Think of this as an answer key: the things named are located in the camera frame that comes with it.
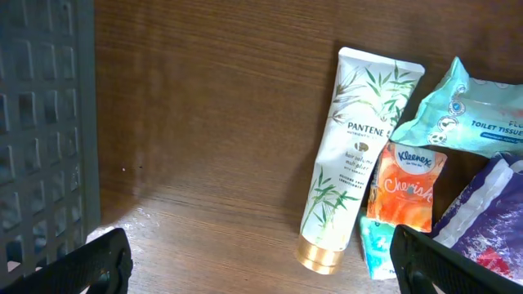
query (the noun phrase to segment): orange tissue pack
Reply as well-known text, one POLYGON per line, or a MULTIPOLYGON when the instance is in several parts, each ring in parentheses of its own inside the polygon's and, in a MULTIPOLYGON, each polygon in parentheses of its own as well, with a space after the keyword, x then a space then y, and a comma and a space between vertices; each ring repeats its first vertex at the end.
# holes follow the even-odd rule
POLYGON ((389 142, 374 172, 367 217, 429 233, 433 185, 445 154, 389 142))

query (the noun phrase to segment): plastic packaging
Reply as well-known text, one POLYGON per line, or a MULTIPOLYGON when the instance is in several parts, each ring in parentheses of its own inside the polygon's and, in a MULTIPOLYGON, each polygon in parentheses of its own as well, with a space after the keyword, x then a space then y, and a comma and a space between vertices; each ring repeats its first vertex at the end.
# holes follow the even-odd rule
POLYGON ((387 143, 370 186, 367 217, 430 232, 432 186, 446 160, 436 151, 387 143))
POLYGON ((390 253, 395 227, 370 220, 364 216, 364 212, 362 214, 363 216, 360 218, 361 245, 370 278, 395 278, 396 272, 390 253))
POLYGON ((391 140, 487 158, 497 151, 523 154, 523 85, 470 78, 456 57, 440 85, 419 105, 416 118, 398 127, 391 140))
POLYGON ((495 154, 434 226, 434 240, 523 284, 523 160, 495 154))
POLYGON ((339 268, 373 166, 423 73, 421 65, 340 50, 297 250, 307 268, 339 268))

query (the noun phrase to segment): wooden table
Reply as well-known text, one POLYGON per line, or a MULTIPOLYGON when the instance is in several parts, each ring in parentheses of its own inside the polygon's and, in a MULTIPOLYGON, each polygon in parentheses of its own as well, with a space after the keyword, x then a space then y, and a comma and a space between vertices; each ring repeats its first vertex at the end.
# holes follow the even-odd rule
MULTIPOLYGON (((422 63, 403 116, 454 56, 523 83, 519 1, 96 1, 104 225, 122 226, 130 293, 388 293, 355 231, 342 271, 294 258, 313 162, 349 46, 422 63)), ((444 150, 435 220, 485 164, 444 150)))

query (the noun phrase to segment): white tube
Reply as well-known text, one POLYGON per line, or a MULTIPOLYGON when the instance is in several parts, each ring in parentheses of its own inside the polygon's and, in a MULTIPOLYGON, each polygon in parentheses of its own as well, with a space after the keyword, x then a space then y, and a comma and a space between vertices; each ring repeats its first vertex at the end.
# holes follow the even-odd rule
POLYGON ((342 48, 301 224, 298 260, 339 269, 378 155, 425 73, 418 64, 342 48))

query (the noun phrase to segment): gray plastic basket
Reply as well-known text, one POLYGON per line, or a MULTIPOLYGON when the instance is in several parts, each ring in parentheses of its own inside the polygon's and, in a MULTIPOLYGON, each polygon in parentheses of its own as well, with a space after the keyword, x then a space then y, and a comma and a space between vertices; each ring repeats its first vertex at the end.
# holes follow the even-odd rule
POLYGON ((0 288, 100 223, 94 74, 92 0, 0 0, 0 288))

